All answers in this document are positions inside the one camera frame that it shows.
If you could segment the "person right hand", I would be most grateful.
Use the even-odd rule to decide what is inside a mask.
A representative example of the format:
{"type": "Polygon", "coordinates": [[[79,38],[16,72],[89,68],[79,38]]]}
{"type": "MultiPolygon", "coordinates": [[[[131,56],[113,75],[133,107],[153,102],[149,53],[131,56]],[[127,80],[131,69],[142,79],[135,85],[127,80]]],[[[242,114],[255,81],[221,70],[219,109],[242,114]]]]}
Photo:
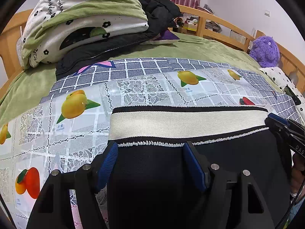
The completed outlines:
{"type": "Polygon", "coordinates": [[[291,178],[291,192],[297,193],[304,181],[304,159],[297,153],[293,154],[293,167],[291,178]]]}

